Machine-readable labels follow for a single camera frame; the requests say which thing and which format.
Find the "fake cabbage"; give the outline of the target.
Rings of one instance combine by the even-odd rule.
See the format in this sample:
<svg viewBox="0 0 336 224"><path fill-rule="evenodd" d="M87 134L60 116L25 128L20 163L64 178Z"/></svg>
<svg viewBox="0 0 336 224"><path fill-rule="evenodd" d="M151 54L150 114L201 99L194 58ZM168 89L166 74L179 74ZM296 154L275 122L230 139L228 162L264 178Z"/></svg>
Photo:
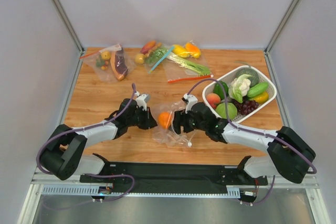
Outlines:
<svg viewBox="0 0 336 224"><path fill-rule="evenodd" d="M247 95L250 89L251 81L249 78L252 77L250 74L242 74L235 78L229 86L228 94L229 97L236 100L238 103L243 102L243 97Z"/></svg>

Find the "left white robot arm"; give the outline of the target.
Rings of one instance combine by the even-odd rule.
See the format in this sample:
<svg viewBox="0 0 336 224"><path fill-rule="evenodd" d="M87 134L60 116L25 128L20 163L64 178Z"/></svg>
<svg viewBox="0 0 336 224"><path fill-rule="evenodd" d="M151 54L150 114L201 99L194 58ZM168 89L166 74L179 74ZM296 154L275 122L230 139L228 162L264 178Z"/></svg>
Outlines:
<svg viewBox="0 0 336 224"><path fill-rule="evenodd" d="M148 94L124 99L119 110L105 120L85 127L59 125L37 155L37 164L60 180L72 175L101 176L108 161L98 154L84 155L85 148L123 136L130 127L149 130L157 122L147 106Z"/></svg>

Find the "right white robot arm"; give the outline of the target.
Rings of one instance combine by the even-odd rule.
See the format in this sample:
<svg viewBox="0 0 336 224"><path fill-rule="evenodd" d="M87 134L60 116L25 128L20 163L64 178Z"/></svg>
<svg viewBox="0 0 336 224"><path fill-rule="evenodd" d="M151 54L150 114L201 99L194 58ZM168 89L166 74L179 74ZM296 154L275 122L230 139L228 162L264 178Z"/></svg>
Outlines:
<svg viewBox="0 0 336 224"><path fill-rule="evenodd" d="M175 111L172 128L176 134L200 130L215 142L239 144L266 153L264 157L249 157L243 162L244 172L252 178L281 175L299 184L307 174L317 172L312 166L315 151L286 126L278 131L243 127L216 117L209 107L198 102L190 110Z"/></svg>

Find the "clear white-zip bag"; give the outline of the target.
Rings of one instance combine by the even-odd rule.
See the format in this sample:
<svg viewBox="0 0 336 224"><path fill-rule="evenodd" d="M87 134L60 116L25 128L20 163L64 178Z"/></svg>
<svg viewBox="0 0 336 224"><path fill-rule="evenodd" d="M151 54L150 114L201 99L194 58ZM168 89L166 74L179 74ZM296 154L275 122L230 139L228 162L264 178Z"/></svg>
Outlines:
<svg viewBox="0 0 336 224"><path fill-rule="evenodd" d="M191 133L181 133L176 134L171 126L165 130L158 123L158 117L161 112L171 112L172 121L175 111L179 111L185 108L185 104L182 101L179 102L169 102L157 104L152 108L152 115L157 122L157 127L153 129L152 138L160 143L167 146L183 146L183 147L192 147L192 138L195 135L195 132Z"/></svg>

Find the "green fake bitter gourd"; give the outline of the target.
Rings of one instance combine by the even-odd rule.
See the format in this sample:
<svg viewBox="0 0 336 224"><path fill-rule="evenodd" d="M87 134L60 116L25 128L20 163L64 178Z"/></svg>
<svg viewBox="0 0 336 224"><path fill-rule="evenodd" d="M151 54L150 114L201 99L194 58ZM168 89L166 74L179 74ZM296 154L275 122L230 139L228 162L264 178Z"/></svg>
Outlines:
<svg viewBox="0 0 336 224"><path fill-rule="evenodd" d="M253 98L261 93L263 93L264 91L266 91L269 87L268 82L260 82L258 84L256 84L255 86L251 87L248 92L247 92L247 96L249 98Z"/></svg>

